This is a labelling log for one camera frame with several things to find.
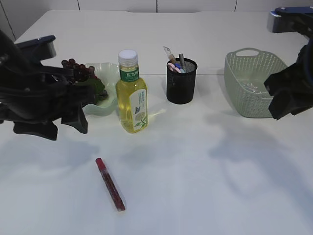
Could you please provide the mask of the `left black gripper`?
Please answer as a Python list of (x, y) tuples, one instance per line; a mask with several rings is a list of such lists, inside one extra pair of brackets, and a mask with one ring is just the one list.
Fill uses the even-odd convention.
[(87, 134), (88, 122), (82, 105), (94, 101), (94, 91), (90, 86), (70, 83), (68, 79), (73, 77), (73, 74), (72, 69), (44, 66), (41, 61), (27, 58), (15, 43), (1, 32), (1, 122), (14, 121), (15, 134), (33, 135), (55, 141), (57, 126), (52, 121), (40, 122), (52, 120), (64, 113), (61, 124)]

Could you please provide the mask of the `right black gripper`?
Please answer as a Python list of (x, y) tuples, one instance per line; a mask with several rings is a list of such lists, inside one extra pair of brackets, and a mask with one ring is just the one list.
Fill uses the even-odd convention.
[(312, 108), (312, 95), (294, 95), (292, 98), (288, 91), (313, 93), (313, 40), (309, 39), (301, 48), (294, 64), (271, 74), (264, 82), (264, 86), (269, 95), (274, 96), (268, 110), (275, 120), (283, 118), (290, 112), (297, 115)]

